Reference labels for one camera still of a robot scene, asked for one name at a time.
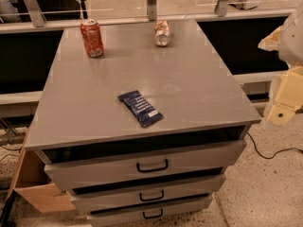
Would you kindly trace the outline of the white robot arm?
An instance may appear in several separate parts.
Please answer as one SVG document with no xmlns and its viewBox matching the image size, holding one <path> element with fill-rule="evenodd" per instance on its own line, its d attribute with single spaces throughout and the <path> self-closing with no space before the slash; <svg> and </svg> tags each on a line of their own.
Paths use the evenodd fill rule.
<svg viewBox="0 0 303 227">
<path fill-rule="evenodd" d="M 303 3 L 293 11 L 284 24 L 262 39 L 258 48 L 277 51 L 290 68 L 280 77 L 272 99 L 267 120 L 284 126 L 303 106 Z"/>
</svg>

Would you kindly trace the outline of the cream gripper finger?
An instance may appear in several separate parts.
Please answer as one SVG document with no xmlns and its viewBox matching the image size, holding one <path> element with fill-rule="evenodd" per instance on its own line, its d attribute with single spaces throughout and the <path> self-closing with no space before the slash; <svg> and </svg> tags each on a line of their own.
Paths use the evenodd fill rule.
<svg viewBox="0 0 303 227">
<path fill-rule="evenodd" d="M 258 48 L 266 51 L 278 51 L 280 34 L 281 26 L 262 39 L 258 44 Z"/>
<path fill-rule="evenodd" d="M 290 68 L 280 77 L 267 120 L 285 126 L 303 106 L 303 67 Z"/>
</svg>

